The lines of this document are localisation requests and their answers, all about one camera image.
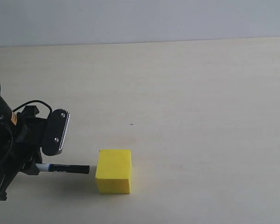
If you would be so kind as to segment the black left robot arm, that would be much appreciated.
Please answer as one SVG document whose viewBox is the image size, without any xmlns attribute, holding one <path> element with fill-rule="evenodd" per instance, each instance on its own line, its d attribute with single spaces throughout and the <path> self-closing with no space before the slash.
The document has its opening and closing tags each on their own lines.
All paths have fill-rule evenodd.
<svg viewBox="0 0 280 224">
<path fill-rule="evenodd" d="M 19 172 L 38 175 L 42 163 L 41 141 L 46 119 L 39 118 L 35 105 L 12 110 L 1 96 L 0 87 L 0 201 L 7 199 L 7 188 Z"/>
</svg>

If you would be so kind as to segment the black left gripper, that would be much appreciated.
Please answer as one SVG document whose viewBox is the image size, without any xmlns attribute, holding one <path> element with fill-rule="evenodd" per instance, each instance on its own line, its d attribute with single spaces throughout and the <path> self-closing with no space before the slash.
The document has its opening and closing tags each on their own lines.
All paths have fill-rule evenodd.
<svg viewBox="0 0 280 224">
<path fill-rule="evenodd" d="M 42 163 L 41 141 L 46 126 L 46 119 L 37 117 L 39 109 L 35 105 L 27 105 L 17 113 L 19 125 L 13 148 L 8 154 L 5 170 L 0 173 L 0 201 L 7 200 L 7 188 L 19 172 L 27 175 L 39 175 L 37 163 Z"/>
</svg>

